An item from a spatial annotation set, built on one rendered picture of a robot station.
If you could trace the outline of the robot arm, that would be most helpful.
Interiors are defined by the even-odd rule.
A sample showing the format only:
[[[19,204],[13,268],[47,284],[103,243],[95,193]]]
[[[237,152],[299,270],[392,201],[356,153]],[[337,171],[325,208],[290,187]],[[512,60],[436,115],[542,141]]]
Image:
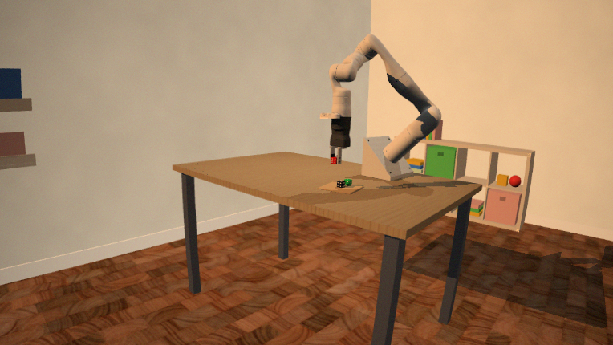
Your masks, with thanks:
[[[333,91],[333,104],[351,104],[351,90],[343,88],[340,82],[354,81],[357,71],[363,64],[379,54],[384,61],[388,82],[401,96],[411,102],[420,113],[412,123],[384,148],[386,158],[392,163],[396,163],[437,128],[441,120],[440,109],[421,91],[411,76],[398,64],[387,48],[373,34],[368,34],[359,43],[355,52],[357,53],[347,56],[342,64],[333,64],[329,70]]]

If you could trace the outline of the orange flat mat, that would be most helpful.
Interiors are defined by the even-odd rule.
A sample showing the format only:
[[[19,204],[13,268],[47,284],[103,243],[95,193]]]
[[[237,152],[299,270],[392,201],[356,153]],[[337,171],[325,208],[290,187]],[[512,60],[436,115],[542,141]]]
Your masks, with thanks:
[[[338,193],[347,193],[347,194],[351,194],[359,189],[361,189],[363,186],[359,186],[359,185],[350,185],[350,186],[346,186],[344,188],[339,188],[337,187],[337,182],[331,182],[329,184],[323,185],[321,187],[318,187],[318,189],[322,189],[322,190],[327,190],[327,191],[333,191],[333,192],[338,192]]]

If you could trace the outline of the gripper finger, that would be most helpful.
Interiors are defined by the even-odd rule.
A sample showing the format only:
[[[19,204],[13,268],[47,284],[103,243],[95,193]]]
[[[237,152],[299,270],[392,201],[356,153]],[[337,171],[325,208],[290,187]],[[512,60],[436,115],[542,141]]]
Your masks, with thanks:
[[[346,149],[343,147],[337,147],[338,151],[337,151],[337,160],[336,160],[336,164],[341,164],[341,160],[342,160],[342,149]]]
[[[335,156],[335,148],[337,148],[336,146],[330,146],[330,163],[331,163],[331,158]]]

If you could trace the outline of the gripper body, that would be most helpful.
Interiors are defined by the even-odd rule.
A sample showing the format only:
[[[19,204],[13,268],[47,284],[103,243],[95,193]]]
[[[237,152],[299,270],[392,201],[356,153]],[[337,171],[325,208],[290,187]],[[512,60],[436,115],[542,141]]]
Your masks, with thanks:
[[[351,105],[333,103],[331,113],[321,113],[320,118],[331,119],[330,146],[351,147]]]

